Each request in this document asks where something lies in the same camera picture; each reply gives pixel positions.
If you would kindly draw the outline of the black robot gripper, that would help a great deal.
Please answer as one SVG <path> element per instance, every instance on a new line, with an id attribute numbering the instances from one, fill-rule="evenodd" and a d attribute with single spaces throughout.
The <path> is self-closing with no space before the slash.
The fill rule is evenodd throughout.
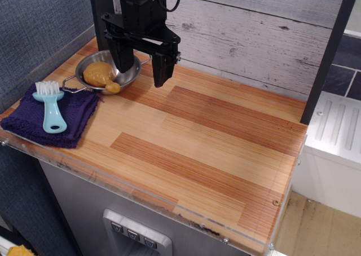
<path id="1" fill-rule="evenodd" d="M 179 62 L 180 37 L 166 26 L 167 15 L 174 7 L 167 0 L 119 0 L 119 14 L 104 13 L 104 36 L 116 68 L 127 72 L 134 64 L 134 50 L 152 57 L 154 86 L 161 87 L 173 75 Z"/>

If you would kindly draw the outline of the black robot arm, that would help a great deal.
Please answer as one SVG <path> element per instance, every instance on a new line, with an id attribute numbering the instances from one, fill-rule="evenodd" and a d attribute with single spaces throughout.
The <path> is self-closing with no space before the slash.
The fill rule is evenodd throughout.
<path id="1" fill-rule="evenodd" d="M 134 64 L 134 50 L 152 58 L 155 87 L 172 77 L 180 59 L 180 37 L 166 26 L 166 0 L 120 0 L 120 14 L 105 13 L 105 38 L 116 68 L 124 73 Z"/>

